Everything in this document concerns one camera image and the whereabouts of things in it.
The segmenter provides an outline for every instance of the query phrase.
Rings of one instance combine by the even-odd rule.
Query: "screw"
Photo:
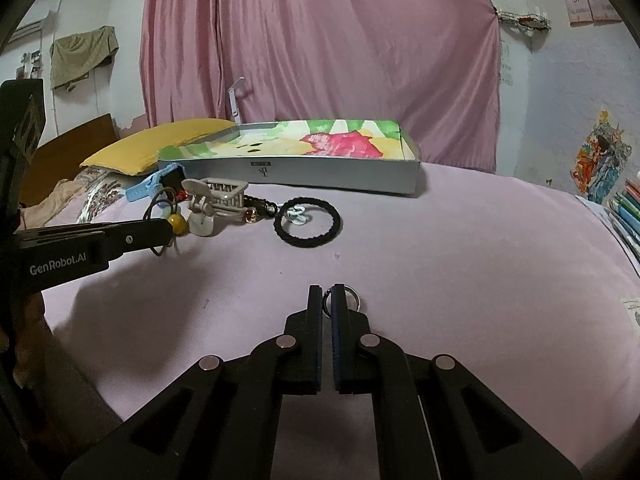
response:
[[[362,344],[362,346],[373,348],[374,346],[378,346],[380,344],[380,338],[375,334],[365,334],[360,338],[360,343]]]
[[[198,364],[204,371],[215,370],[220,364],[220,359],[215,355],[205,355],[200,359],[200,361],[198,361]]]
[[[296,338],[289,334],[281,335],[276,339],[276,345],[280,348],[291,348],[296,344]]]
[[[436,357],[436,366],[440,370],[452,370],[456,365],[456,361],[450,355],[439,355]]]

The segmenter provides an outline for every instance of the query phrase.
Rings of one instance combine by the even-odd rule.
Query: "curtain fold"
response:
[[[422,160],[495,171],[499,31],[491,0],[146,0],[152,125],[392,119]]]

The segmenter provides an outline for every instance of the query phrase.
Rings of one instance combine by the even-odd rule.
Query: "silver ring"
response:
[[[348,292],[349,294],[351,294],[351,297],[354,300],[356,300],[356,312],[359,312],[360,311],[360,297],[358,296],[358,293],[348,285],[343,285],[343,287],[344,287],[344,291]],[[330,297],[331,297],[331,289],[328,288],[324,292],[324,296],[322,297],[322,311],[324,312],[324,315],[327,316],[329,319],[331,319],[331,314],[329,313],[329,309],[326,306],[326,302],[329,300]]]

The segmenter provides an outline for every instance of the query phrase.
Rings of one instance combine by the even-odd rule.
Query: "yellow bead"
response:
[[[171,224],[171,227],[174,229],[175,235],[181,235],[189,228],[187,221],[180,213],[169,215],[169,218],[167,220],[169,221],[169,224]]]

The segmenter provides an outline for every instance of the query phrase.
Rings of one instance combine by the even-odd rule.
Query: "yellow pillow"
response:
[[[224,119],[188,119],[161,124],[104,147],[80,166],[100,166],[126,175],[145,174],[158,163],[158,150],[191,144],[234,125]]]

